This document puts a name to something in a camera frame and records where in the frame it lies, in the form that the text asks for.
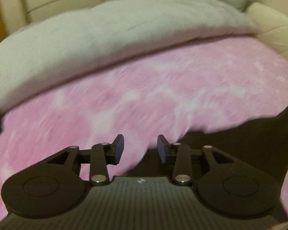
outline pink and white fluffy blanket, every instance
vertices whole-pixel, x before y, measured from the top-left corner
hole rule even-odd
[[[111,176],[137,164],[157,136],[175,141],[190,127],[215,131],[288,105],[288,62],[248,36],[198,40],[39,95],[5,115],[0,190],[14,173],[78,145],[125,137]],[[88,178],[88,167],[81,177]],[[288,173],[282,189],[288,211]],[[0,220],[7,214],[0,198]]]

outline white logo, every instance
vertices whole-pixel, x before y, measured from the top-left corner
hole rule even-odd
[[[145,183],[145,182],[146,182],[146,180],[145,180],[145,179],[143,179],[143,178],[140,178],[139,180],[137,180],[137,182],[138,182],[138,183],[140,183],[140,184],[142,184],[142,183]]]

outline pink blanket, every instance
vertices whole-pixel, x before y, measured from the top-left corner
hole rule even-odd
[[[288,105],[288,62],[251,37],[192,43],[132,60],[39,95],[10,111],[0,135],[0,190],[14,173],[78,145],[125,137],[111,176],[136,165],[164,134],[215,131]],[[81,177],[88,178],[88,167]],[[288,173],[281,196],[288,211]],[[0,220],[7,214],[0,198]]]

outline ribbed black surface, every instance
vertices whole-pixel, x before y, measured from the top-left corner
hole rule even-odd
[[[267,230],[277,223],[271,216],[220,216],[205,208],[190,188],[173,185],[166,177],[116,177],[110,185],[92,188],[66,214],[42,220],[10,215],[0,230]]]

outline white blanket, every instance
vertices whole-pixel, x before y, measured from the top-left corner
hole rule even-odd
[[[0,44],[0,114],[97,68],[195,38],[254,32],[217,0],[115,0],[70,11]]]

